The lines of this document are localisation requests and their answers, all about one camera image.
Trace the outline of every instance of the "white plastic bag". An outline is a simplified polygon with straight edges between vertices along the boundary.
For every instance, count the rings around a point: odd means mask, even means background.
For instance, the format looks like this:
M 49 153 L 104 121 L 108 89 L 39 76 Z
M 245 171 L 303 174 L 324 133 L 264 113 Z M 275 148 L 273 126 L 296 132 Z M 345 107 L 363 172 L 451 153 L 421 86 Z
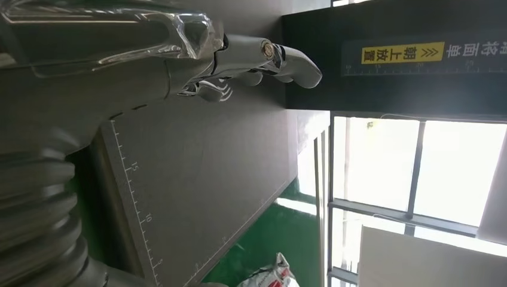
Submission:
M 276 254 L 274 266 L 261 268 L 238 287 L 300 287 L 281 253 Z

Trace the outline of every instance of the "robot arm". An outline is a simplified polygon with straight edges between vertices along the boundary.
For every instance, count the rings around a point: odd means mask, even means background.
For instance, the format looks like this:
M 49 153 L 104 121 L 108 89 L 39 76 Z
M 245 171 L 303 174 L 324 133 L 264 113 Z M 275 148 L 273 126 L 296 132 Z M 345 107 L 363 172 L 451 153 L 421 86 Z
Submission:
M 263 75 L 312 88 L 319 69 L 207 15 L 146 1 L 0 2 L 0 286 L 149 286 L 88 257 L 65 155 L 104 120 L 169 96 L 220 102 Z

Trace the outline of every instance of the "yellow label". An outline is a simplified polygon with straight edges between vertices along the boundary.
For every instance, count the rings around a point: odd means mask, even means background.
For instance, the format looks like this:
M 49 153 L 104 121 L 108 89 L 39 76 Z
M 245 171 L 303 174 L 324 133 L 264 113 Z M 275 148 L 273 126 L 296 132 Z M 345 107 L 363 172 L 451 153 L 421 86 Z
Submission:
M 445 42 L 366 47 L 361 64 L 439 62 L 444 56 Z

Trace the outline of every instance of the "window frame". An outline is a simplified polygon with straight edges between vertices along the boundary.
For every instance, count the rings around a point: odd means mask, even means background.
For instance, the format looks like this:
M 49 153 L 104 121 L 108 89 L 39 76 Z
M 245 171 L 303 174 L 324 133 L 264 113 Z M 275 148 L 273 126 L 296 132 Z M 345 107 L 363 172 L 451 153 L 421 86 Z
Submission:
M 426 215 L 419 215 L 414 213 L 415 202 L 416 202 L 416 192 L 417 192 L 417 183 L 419 181 L 419 173 L 421 168 L 421 159 L 423 155 L 423 141 L 424 141 L 424 130 L 426 128 L 427 120 L 439 120 L 439 121 L 465 121 L 460 119 L 440 119 L 440 118 L 417 118 L 417 117 L 403 117 L 398 115 L 383 115 L 380 118 L 391 118 L 397 120 L 417 120 L 419 121 L 419 130 L 417 136 L 417 146 L 416 153 L 414 159 L 413 173 L 411 179 L 410 186 L 410 195 L 408 199 L 408 208 L 407 211 L 403 210 L 394 210 L 381 206 L 374 206 L 365 203 L 359 203 L 354 201 L 349 201 L 345 199 L 335 199 L 333 195 L 333 180 L 334 180 L 334 118 L 335 117 L 347 117 L 346 129 L 345 129 L 345 150 L 346 150 L 346 160 L 347 160 L 347 147 L 350 146 L 350 117 L 359 116 L 359 115 L 351 115 L 351 114 L 343 114 L 340 112 L 330 112 L 330 126 L 329 126 L 329 157 L 328 157 L 328 238 L 327 238 L 327 283 L 328 287 L 332 287 L 331 278 L 336 278 L 344 283 L 350 283 L 357 285 L 358 284 L 358 274 L 333 266 L 332 264 L 332 246 L 333 246 L 333 238 L 332 238 L 332 229 L 333 229 L 333 210 L 334 209 L 342 209 L 345 211 L 360 213 L 364 215 L 381 215 L 385 219 L 391 221 L 398 221 L 405 224 L 405 235 L 414 236 L 416 226 L 432 228 L 439 231 L 444 231 L 448 233 L 458 234 L 462 236 L 468 237 L 476 237 L 478 227 L 462 224 L 459 222 L 453 222 L 441 218 L 434 218 Z M 488 121 L 469 121 L 468 122 L 480 122 L 480 123 L 488 123 Z

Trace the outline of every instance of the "gray measuring board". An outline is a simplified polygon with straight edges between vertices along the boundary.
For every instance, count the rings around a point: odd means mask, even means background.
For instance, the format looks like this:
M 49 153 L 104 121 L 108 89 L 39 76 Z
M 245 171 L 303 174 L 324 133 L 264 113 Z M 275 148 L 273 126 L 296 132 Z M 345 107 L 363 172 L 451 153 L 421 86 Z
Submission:
M 184 4 L 222 19 L 226 32 L 279 41 L 280 15 L 329 1 Z M 121 244 L 132 272 L 157 286 L 199 282 L 296 176 L 304 125 L 285 109 L 285 86 L 266 77 L 233 87 L 224 103 L 172 97 L 100 129 L 102 171 L 114 178 L 106 186 L 121 202 L 112 203 L 118 224 L 126 221 Z

